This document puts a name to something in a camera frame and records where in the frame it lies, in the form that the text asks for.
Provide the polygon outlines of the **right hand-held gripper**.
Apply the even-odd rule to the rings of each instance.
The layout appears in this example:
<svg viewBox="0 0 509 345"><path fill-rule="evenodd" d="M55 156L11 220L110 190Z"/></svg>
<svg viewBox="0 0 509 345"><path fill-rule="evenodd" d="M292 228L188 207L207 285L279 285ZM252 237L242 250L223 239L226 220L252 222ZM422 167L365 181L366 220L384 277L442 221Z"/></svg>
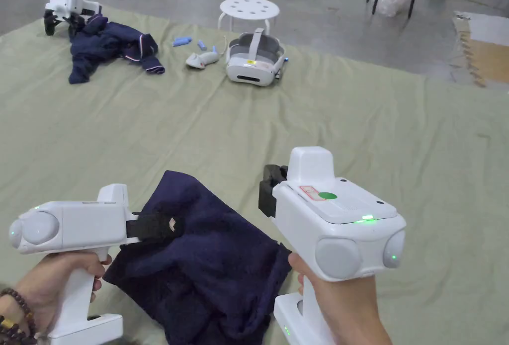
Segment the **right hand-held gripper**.
<svg viewBox="0 0 509 345"><path fill-rule="evenodd" d="M393 205L336 176L327 149L296 147L287 166L265 166L258 208L322 280L370 277L400 265L405 219ZM302 287L302 293L276 297L275 320L291 345L336 345L310 281Z"/></svg>

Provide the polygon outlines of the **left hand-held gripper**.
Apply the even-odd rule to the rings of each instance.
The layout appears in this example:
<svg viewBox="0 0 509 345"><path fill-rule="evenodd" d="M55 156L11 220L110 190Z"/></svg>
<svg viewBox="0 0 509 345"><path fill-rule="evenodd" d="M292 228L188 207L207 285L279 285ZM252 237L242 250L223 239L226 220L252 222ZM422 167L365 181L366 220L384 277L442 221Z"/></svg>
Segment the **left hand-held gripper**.
<svg viewBox="0 0 509 345"><path fill-rule="evenodd" d="M109 248L130 243L166 243L184 234L185 221L163 212L129 209L127 185L103 187L96 201L49 201L21 214L9 240L23 255L89 252L100 261ZM88 317L93 277L74 270L61 294L49 340L115 340L123 336L118 314Z"/></svg>

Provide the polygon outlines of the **person's right hand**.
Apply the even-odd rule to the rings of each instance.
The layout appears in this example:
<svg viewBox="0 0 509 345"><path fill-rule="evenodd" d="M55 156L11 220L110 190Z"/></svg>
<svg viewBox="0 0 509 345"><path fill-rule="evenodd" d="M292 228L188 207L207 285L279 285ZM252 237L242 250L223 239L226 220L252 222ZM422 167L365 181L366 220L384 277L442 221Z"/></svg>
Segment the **person's right hand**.
<svg viewBox="0 0 509 345"><path fill-rule="evenodd" d="M288 257L297 272L298 281L310 281L322 315L338 345L390 345L378 310L374 276L342 282L329 282L317 277L297 254Z"/></svg>

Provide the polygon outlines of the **person's left hand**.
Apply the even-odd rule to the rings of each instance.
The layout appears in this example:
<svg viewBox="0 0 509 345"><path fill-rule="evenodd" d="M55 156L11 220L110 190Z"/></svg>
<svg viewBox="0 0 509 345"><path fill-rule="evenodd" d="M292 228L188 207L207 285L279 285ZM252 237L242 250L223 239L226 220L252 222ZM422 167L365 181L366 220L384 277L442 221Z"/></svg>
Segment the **person's left hand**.
<svg viewBox="0 0 509 345"><path fill-rule="evenodd" d="M36 329L44 333L52 326L59 308L61 291L74 270L83 269L93 277L89 298L91 303L96 298L96 292L101 289L101 278L111 262L110 255L100 261L96 254L86 252L45 256L15 287L32 310Z"/></svg>

